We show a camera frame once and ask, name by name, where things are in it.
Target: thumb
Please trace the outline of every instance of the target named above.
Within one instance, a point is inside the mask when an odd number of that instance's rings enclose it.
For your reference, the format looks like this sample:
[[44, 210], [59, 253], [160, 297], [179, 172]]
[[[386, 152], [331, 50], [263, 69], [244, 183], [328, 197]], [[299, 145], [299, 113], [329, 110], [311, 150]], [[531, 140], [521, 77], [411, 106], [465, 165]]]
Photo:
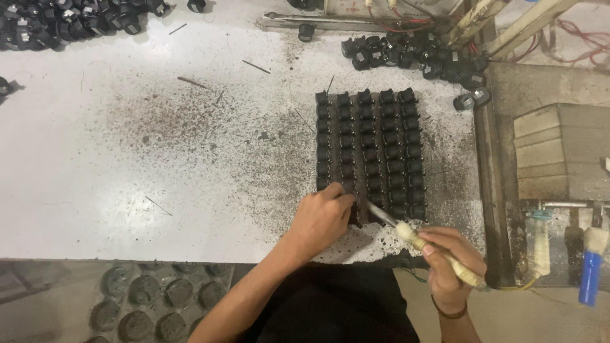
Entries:
[[438, 248], [426, 244], [422, 249], [422, 254], [430, 267], [436, 271], [437, 283], [443, 287], [459, 287], [458, 277], [451, 268], [449, 261]]

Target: yellow wire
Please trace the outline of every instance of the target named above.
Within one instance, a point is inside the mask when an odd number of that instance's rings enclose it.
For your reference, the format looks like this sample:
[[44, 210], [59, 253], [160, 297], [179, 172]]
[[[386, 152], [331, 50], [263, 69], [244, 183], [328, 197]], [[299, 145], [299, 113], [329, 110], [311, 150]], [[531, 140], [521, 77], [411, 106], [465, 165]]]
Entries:
[[532, 278], [532, 280], [521, 287], [499, 287], [498, 289], [501, 291], [525, 291], [530, 288], [535, 282], [538, 280], [538, 276]]

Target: blue object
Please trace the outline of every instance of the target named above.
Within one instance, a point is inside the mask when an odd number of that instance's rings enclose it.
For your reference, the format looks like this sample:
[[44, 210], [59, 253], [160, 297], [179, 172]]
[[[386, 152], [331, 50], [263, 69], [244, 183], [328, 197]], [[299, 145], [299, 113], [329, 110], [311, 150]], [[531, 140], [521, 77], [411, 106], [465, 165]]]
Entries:
[[585, 251], [583, 256], [583, 276], [580, 281], [578, 302], [595, 306], [595, 296], [600, 282], [601, 255]]

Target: right hand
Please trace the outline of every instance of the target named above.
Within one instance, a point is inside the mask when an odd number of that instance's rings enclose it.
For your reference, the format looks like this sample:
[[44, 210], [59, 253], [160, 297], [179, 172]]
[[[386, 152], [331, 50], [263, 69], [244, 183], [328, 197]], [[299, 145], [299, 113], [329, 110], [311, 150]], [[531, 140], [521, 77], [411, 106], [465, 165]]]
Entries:
[[307, 194], [301, 199], [282, 241], [292, 246], [302, 263], [309, 262], [347, 231], [354, 201], [356, 197], [345, 194], [345, 189], [337, 182]]
[[[484, 276], [487, 265], [483, 256], [456, 228], [430, 226], [418, 231], [421, 238], [446, 248], [466, 267]], [[423, 257], [430, 265], [428, 285], [436, 305], [446, 314], [456, 314], [466, 306], [466, 299], [472, 287], [461, 281], [442, 254], [442, 248], [428, 244], [422, 250]]]

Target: workbench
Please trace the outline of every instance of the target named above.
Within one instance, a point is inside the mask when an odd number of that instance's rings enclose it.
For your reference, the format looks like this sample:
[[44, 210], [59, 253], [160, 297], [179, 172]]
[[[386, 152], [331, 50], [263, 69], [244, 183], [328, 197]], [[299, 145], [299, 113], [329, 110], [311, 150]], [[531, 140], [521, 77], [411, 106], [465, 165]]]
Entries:
[[[302, 43], [257, 23], [298, 13], [285, 1], [209, 1], [205, 15], [169, 3], [136, 36], [0, 54], [0, 75], [22, 86], [0, 105], [0, 258], [256, 263], [315, 190], [314, 94], [407, 87], [430, 224], [485, 253], [473, 114], [451, 105], [459, 85], [354, 70], [340, 52], [354, 32]], [[402, 248], [389, 228], [353, 226], [315, 261]]]

